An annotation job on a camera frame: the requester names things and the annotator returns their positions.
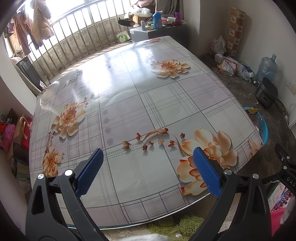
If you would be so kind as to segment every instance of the plaid pattern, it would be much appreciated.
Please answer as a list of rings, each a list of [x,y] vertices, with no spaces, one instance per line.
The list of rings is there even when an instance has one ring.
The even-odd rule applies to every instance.
[[[125,56],[133,53],[135,62]],[[189,71],[173,79],[158,78],[151,71],[154,63],[177,59],[190,65]],[[52,139],[59,153],[59,175],[75,169],[96,148],[104,151],[103,165],[89,192],[81,197],[98,226],[117,226],[148,221],[177,211],[198,201],[197,196],[183,196],[176,167],[180,153],[157,143],[142,151],[135,134],[168,127],[171,133],[203,127],[212,133],[222,130],[238,151],[234,171],[247,163],[251,148],[248,141],[260,144],[261,138],[232,93],[217,76],[192,53],[171,37],[145,41],[96,57],[95,65],[85,64],[61,77],[39,97],[33,117],[29,151],[30,177],[33,184],[42,172],[48,132],[66,104],[84,102],[85,118],[73,136]],[[163,137],[167,142],[169,135]],[[130,149],[122,141],[131,143]],[[73,225],[61,195],[57,195],[66,223]]]

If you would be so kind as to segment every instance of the puffer jacket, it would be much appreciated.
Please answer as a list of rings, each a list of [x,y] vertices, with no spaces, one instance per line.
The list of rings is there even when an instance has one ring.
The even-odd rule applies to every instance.
[[[48,22],[48,19],[51,18],[52,14],[48,9],[45,0],[32,0],[30,6],[34,9],[33,35],[36,41],[41,42],[43,39],[49,39],[54,33]]]

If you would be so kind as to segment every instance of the blue gripper pad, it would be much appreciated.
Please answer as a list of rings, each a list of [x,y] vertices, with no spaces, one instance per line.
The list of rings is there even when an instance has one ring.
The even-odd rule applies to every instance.
[[[205,184],[207,185],[209,192],[218,198],[222,193],[222,189],[220,187],[220,178],[210,165],[208,158],[201,149],[194,149],[193,161]]]
[[[104,153],[101,149],[96,149],[89,159],[85,160],[87,164],[76,179],[75,194],[77,197],[80,198],[81,195],[85,195],[87,193],[98,171],[100,170],[103,161]]]

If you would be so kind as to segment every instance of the green plush rug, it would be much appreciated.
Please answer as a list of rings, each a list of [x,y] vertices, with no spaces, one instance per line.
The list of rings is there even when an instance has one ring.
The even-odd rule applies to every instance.
[[[169,216],[148,224],[151,233],[168,236],[171,241],[188,241],[188,239],[199,228],[203,218],[197,216],[184,216],[179,223]]]

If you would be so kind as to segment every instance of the electrical outlet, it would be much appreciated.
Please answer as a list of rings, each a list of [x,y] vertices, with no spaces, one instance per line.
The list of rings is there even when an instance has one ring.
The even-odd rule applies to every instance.
[[[292,93],[295,95],[296,94],[296,86],[293,85],[292,89],[291,89]]]
[[[291,81],[289,81],[289,82],[287,83],[287,86],[288,86],[288,88],[289,88],[289,89],[292,89],[292,87],[293,87],[293,84],[292,84],[292,82],[291,82]]]

